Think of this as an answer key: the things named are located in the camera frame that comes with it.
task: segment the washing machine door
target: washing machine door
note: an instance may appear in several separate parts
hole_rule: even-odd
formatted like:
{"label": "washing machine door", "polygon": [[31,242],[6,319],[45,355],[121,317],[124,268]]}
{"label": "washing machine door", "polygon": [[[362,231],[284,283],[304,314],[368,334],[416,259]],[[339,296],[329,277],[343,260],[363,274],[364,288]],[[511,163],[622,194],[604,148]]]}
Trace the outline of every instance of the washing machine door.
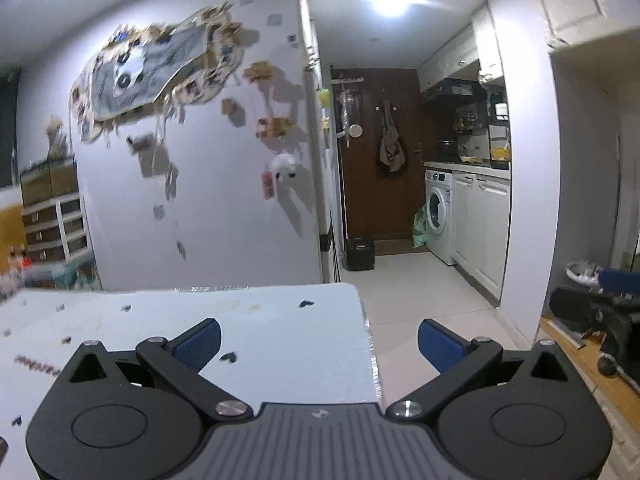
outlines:
{"label": "washing machine door", "polygon": [[427,222],[431,231],[439,235],[447,225],[447,214],[449,204],[445,198],[443,190],[437,187],[430,187],[427,193]]}

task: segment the pink tag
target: pink tag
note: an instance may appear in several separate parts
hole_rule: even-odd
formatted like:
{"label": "pink tag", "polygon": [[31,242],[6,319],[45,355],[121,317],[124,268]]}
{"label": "pink tag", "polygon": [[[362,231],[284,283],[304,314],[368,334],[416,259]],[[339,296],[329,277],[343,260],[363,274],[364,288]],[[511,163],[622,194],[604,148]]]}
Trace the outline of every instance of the pink tag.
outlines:
{"label": "pink tag", "polygon": [[271,171],[262,172],[262,194],[268,200],[276,196],[276,189],[273,183],[273,173]]}

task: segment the washing machine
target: washing machine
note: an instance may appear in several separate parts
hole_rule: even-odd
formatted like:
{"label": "washing machine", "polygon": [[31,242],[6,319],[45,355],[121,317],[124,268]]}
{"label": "washing machine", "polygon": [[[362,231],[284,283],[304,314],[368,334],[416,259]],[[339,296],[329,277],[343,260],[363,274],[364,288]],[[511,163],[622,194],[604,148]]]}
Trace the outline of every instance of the washing machine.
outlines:
{"label": "washing machine", "polygon": [[444,171],[424,173],[427,196],[427,247],[447,265],[453,265],[453,175]]}

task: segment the green bag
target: green bag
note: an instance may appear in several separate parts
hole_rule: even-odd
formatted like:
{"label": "green bag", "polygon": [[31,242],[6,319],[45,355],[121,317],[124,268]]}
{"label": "green bag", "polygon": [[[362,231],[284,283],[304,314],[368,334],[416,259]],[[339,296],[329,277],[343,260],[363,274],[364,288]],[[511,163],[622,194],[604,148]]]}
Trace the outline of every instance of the green bag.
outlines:
{"label": "green bag", "polygon": [[414,215],[414,247],[427,243],[427,206],[423,205]]}

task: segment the tile floor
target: tile floor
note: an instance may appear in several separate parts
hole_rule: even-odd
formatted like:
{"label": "tile floor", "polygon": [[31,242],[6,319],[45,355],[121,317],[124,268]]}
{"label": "tile floor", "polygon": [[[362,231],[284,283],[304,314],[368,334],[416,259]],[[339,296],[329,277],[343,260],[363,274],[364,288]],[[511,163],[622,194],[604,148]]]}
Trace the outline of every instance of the tile floor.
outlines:
{"label": "tile floor", "polygon": [[344,271],[342,280],[358,288],[369,318],[385,408],[438,375],[418,350],[425,318],[467,339],[486,335],[518,349],[500,311],[431,253],[380,256],[374,270]]}

